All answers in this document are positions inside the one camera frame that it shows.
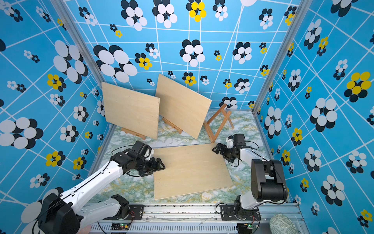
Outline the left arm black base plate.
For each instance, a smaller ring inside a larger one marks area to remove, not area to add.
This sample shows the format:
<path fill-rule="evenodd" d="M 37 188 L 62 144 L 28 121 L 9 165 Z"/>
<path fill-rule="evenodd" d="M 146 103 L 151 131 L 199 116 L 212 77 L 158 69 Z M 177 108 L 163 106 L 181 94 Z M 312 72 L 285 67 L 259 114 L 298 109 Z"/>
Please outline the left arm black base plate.
<path fill-rule="evenodd" d="M 130 204 L 125 209 L 120 209 L 118 214 L 113 217 L 105 218 L 104 220 L 129 220 L 138 221 L 142 219 L 145 206 L 142 204 Z"/>

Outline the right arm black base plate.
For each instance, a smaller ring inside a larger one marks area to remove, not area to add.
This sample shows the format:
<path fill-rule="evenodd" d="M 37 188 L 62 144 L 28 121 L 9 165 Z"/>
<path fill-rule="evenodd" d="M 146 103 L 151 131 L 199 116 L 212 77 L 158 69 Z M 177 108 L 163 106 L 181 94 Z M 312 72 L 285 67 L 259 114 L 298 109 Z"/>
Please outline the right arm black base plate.
<path fill-rule="evenodd" d="M 220 205 L 218 213 L 223 221 L 260 221 L 261 216 L 258 209 L 245 210 L 235 205 Z"/>

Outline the plywood board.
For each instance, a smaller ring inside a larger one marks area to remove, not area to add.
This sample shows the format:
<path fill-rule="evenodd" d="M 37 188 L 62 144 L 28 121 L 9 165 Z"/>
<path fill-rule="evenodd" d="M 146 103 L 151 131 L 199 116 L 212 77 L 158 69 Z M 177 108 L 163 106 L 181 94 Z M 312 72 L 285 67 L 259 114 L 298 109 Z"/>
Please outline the plywood board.
<path fill-rule="evenodd" d="M 101 86 L 107 122 L 157 139 L 160 98 L 106 82 Z"/>
<path fill-rule="evenodd" d="M 197 139 L 211 99 L 162 74 L 158 76 L 155 96 L 160 98 L 160 116 Z"/>
<path fill-rule="evenodd" d="M 212 151 L 216 145 L 198 144 L 154 150 L 165 169 L 155 172 L 155 200 L 195 194 L 233 186 L 223 156 Z"/>

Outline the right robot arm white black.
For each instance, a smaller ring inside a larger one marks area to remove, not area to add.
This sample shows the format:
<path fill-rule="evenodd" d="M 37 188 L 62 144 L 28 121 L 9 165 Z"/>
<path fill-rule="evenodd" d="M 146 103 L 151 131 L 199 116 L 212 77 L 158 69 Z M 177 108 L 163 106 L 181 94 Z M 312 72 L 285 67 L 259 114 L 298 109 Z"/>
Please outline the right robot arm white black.
<path fill-rule="evenodd" d="M 226 144 L 218 143 L 212 152 L 229 163 L 243 162 L 251 168 L 251 191 L 237 196 L 233 205 L 221 206 L 223 220 L 252 218 L 260 221 L 259 206 L 286 202 L 288 192 L 281 161 L 259 155 L 255 148 L 246 145 L 243 134 L 229 136 Z"/>

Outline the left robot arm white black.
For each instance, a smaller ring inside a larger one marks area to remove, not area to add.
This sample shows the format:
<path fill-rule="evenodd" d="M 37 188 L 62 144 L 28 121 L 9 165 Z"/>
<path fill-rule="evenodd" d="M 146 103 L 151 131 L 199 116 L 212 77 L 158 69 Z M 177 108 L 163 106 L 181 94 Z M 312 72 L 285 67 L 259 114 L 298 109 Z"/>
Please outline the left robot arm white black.
<path fill-rule="evenodd" d="M 154 150 L 137 141 L 130 149 L 119 151 L 95 173 L 75 187 L 56 195 L 49 194 L 42 201 L 41 213 L 37 216 L 31 232 L 33 234 L 77 234 L 83 228 L 113 217 L 120 220 L 135 220 L 136 213 L 121 195 L 87 206 L 87 202 L 117 178 L 138 172 L 139 177 L 150 176 L 166 167 L 161 158 L 153 157 Z"/>

